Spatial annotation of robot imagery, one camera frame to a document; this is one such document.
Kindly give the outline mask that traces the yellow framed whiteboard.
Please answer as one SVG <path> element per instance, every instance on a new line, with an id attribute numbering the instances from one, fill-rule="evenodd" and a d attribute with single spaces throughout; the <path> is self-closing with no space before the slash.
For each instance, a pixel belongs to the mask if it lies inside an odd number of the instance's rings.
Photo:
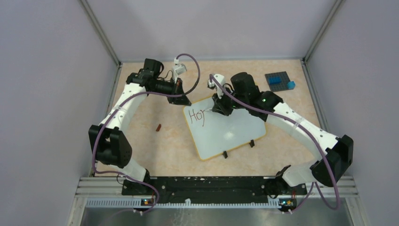
<path id="1" fill-rule="evenodd" d="M 245 109 L 233 110 L 229 116 L 203 111 L 212 109 L 213 105 L 212 97 L 207 97 L 183 108 L 197 155 L 202 161 L 249 145 L 266 135 L 265 122 Z"/>

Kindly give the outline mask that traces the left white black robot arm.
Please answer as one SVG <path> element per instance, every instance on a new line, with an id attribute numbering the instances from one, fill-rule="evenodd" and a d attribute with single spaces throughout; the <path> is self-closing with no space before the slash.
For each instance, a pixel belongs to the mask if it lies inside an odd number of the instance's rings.
<path id="1" fill-rule="evenodd" d="M 133 159 L 132 147 L 125 135 L 136 110 L 149 94 L 167 97 L 173 105 L 191 105 L 179 78 L 187 71 L 186 66 L 176 60 L 169 80 L 159 77 L 163 69 L 162 62 L 145 59 L 143 68 L 127 77 L 122 94 L 109 114 L 88 131 L 93 171 L 98 172 L 96 162 L 111 165 L 114 173 L 126 177 L 127 187 L 142 195 L 150 191 L 150 175 Z"/>

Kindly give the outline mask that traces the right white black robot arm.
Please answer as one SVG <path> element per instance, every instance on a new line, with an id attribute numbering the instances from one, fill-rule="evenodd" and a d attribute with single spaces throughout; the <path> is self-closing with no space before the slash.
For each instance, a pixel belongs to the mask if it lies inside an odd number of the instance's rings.
<path id="1" fill-rule="evenodd" d="M 216 90 L 214 112 L 229 116 L 235 109 L 245 109 L 250 115 L 288 133 L 314 156 L 314 160 L 289 165 L 276 175 L 276 188 L 280 193 L 288 194 L 295 186 L 310 182 L 337 188 L 337 181 L 352 164 L 354 142 L 351 137 L 338 137 L 314 125 L 274 92 L 260 91 L 246 72 L 231 78 L 232 91 L 224 88 L 224 84 L 224 76 L 209 75 L 207 85 Z"/>

